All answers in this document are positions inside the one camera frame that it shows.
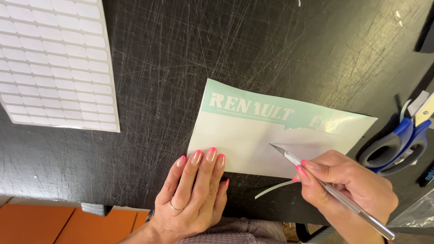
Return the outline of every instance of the french manicure nail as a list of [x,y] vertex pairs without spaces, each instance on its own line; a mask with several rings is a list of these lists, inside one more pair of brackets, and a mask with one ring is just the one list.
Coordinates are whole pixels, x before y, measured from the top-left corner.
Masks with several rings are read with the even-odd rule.
[[223,168],[225,161],[226,161],[226,157],[224,156],[224,154],[218,155],[217,168]]
[[298,166],[296,166],[296,169],[298,170],[298,171],[301,171],[303,174],[305,174],[307,177],[309,177],[309,175],[306,173],[306,171],[304,171],[304,169],[300,166],[300,165],[298,165]]
[[185,163],[185,156],[182,155],[180,158],[178,158],[178,160],[176,161],[176,166],[181,167],[183,166]]
[[311,162],[311,161],[304,160],[304,159],[301,161],[301,164],[306,166],[306,167],[309,167],[311,169],[319,169],[318,164]]
[[201,160],[202,157],[202,151],[201,150],[197,150],[194,155],[193,158],[191,159],[191,164],[196,166],[199,164],[199,161]]
[[207,153],[207,161],[208,162],[214,162],[217,156],[217,149],[216,148],[210,148],[210,150]]

